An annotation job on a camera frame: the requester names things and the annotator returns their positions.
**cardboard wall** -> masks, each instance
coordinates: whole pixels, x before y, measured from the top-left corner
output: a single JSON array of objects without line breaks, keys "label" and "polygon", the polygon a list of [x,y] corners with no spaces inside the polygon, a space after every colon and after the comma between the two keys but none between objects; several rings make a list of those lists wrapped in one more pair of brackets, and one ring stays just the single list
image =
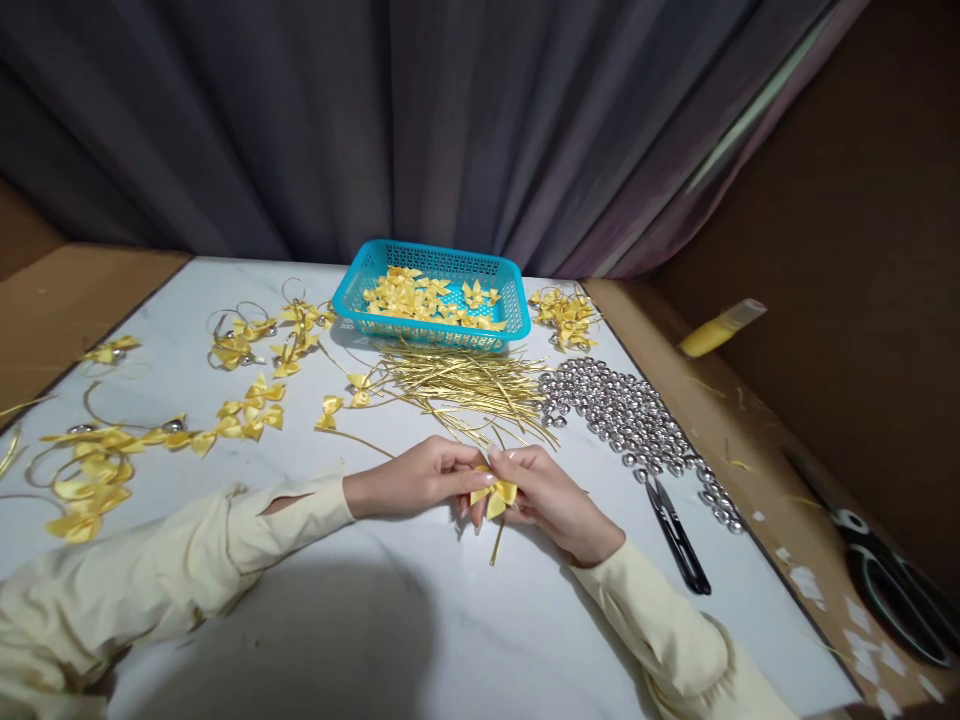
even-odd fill
[{"label": "cardboard wall", "polygon": [[655,280],[960,599],[960,4],[874,0]]},{"label": "cardboard wall", "polygon": [[0,281],[65,242],[20,193],[0,179]]}]

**hand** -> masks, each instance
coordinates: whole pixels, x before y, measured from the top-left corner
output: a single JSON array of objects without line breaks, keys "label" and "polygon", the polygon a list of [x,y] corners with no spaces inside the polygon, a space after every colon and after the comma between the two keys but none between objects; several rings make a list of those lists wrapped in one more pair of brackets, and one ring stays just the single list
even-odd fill
[{"label": "hand", "polygon": [[383,465],[343,479],[351,514],[412,515],[454,495],[492,485],[496,478],[474,470],[483,464],[476,448],[434,435]]},{"label": "hand", "polygon": [[542,447],[504,452],[491,445],[487,456],[497,477],[520,488],[516,504],[505,512],[507,521],[539,525],[581,567],[599,565],[626,541],[623,530]]}]

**silver bell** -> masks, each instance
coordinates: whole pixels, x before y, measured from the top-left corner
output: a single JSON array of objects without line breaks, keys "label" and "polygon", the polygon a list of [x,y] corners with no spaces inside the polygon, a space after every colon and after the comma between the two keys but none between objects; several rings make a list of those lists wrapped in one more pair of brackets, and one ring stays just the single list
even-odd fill
[{"label": "silver bell", "polygon": [[180,418],[174,418],[173,420],[167,420],[167,422],[160,426],[160,429],[167,435],[173,435],[178,432],[183,432],[183,427],[183,421]]}]

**yellow glue stick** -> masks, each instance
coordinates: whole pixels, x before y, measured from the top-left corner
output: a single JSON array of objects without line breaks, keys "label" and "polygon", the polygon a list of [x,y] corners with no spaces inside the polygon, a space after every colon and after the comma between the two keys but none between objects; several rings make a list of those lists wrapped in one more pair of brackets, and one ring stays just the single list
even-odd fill
[{"label": "yellow glue stick", "polygon": [[704,323],[684,338],[678,346],[687,357],[700,357],[720,347],[734,333],[753,322],[767,311],[767,306],[756,300],[741,300],[710,322]]}]

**pile of gold wires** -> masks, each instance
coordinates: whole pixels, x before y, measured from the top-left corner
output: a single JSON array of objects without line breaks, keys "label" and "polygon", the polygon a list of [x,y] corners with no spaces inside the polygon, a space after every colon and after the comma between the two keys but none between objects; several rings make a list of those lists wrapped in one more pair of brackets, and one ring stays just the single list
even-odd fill
[{"label": "pile of gold wires", "polygon": [[[542,360],[524,360],[523,348],[503,355],[407,343],[377,345],[377,349],[384,374],[374,386],[433,415],[454,440],[462,442],[462,435],[486,448],[490,439],[483,431],[490,427],[498,436],[503,431],[523,445],[529,443],[520,436],[529,435],[534,442],[559,447],[534,409],[534,402],[545,399],[539,392],[538,375],[549,368]],[[400,392],[383,388],[387,382]],[[471,425],[458,417],[464,411],[481,414],[485,422]]]}]

